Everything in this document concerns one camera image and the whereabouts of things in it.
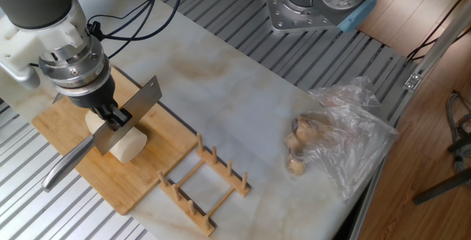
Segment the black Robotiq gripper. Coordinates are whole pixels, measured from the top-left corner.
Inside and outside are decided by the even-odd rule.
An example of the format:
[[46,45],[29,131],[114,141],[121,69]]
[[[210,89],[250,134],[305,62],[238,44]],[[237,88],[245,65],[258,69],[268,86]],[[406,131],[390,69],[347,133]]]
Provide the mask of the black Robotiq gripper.
[[78,107],[91,109],[112,131],[116,131],[122,128],[132,115],[125,109],[117,108],[117,102],[113,98],[115,89],[114,79],[109,77],[96,91],[84,96],[70,96],[69,99]]

